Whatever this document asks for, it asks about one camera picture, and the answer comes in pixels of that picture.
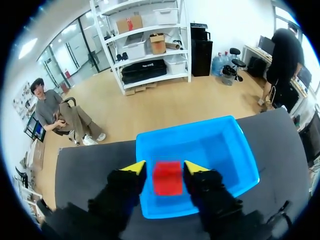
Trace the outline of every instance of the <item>man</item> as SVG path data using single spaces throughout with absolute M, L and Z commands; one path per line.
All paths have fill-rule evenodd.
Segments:
M 289 22 L 288 29 L 278 29 L 273 37 L 274 49 L 272 63 L 266 73 L 266 83 L 262 98 L 258 104 L 262 106 L 266 102 L 272 86 L 285 88 L 289 86 L 291 78 L 296 78 L 302 66 L 305 64 L 304 52 L 296 35 L 297 26 Z
M 86 146 L 98 144 L 106 135 L 102 129 L 81 109 L 71 107 L 54 90 L 44 92 L 44 80 L 37 78 L 30 86 L 31 92 L 38 98 L 35 114 L 46 131 L 75 131 L 77 142 L 82 140 Z

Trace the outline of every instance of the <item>person's arm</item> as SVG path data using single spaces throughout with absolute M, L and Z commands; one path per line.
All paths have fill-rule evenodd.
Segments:
M 55 121 L 52 124 L 48 124 L 47 120 L 42 116 L 42 114 L 39 112 L 39 109 L 35 109 L 35 115 L 38 121 L 40 122 L 41 126 L 44 128 L 46 131 L 52 131 L 53 129 L 57 127 L 64 127 L 66 126 L 66 122 L 63 120 L 58 120 Z
M 295 72 L 293 74 L 293 78 L 295 79 L 298 75 L 298 73 L 300 72 L 300 70 L 302 69 L 302 67 L 305 65 L 305 57 L 304 57 L 304 51 L 301 47 L 301 45 L 299 46 L 299 50 L 298 50 L 298 63 L 296 65 L 296 69 Z
M 53 124 L 46 124 L 43 126 L 44 130 L 46 131 L 52 131 L 53 129 L 57 128 L 57 127 L 65 127 L 67 124 L 66 124 L 66 121 L 64 120 L 58 120 L 58 121 L 55 121 Z

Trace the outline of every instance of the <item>black shorts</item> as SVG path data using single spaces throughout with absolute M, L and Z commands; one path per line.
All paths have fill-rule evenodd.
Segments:
M 291 70 L 286 69 L 285 67 L 272 65 L 269 67 L 266 72 L 266 80 L 272 86 L 275 85 L 288 85 L 293 77 L 293 73 Z

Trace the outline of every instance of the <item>paper roll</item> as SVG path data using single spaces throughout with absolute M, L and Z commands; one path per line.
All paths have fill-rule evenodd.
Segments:
M 180 49 L 180 45 L 179 44 L 169 43 L 169 42 L 165 43 L 165 47 L 168 48 L 168 49 L 176 49 L 176 50 Z

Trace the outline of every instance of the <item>glass door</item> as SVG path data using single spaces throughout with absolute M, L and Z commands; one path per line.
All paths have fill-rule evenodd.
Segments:
M 46 89 L 52 89 L 54 86 L 54 89 L 56 89 L 57 92 L 67 93 L 70 88 L 70 84 L 59 68 L 57 60 L 52 54 L 52 50 L 50 47 L 47 47 L 44 50 L 44 52 L 38 59 L 38 63 L 41 65 L 41 68 L 47 73 L 45 75 L 47 75 L 53 82 L 53 85 L 49 84 L 49 86 L 45 83 Z
M 98 73 L 81 32 L 79 20 L 64 28 L 50 44 L 58 66 L 72 86 Z
M 105 39 L 110 38 L 109 29 L 107 25 L 107 20 L 105 17 L 98 17 L 98 21 Z M 92 16 L 92 12 L 89 11 L 85 15 L 80 17 L 81 27 L 83 29 L 83 34 L 85 36 L 85 40 L 90 49 L 90 53 L 92 58 L 94 59 L 99 72 L 110 68 L 110 64 L 108 62 L 107 56 L 103 50 L 101 45 L 101 41 L 98 36 L 97 29 L 95 27 L 95 21 Z

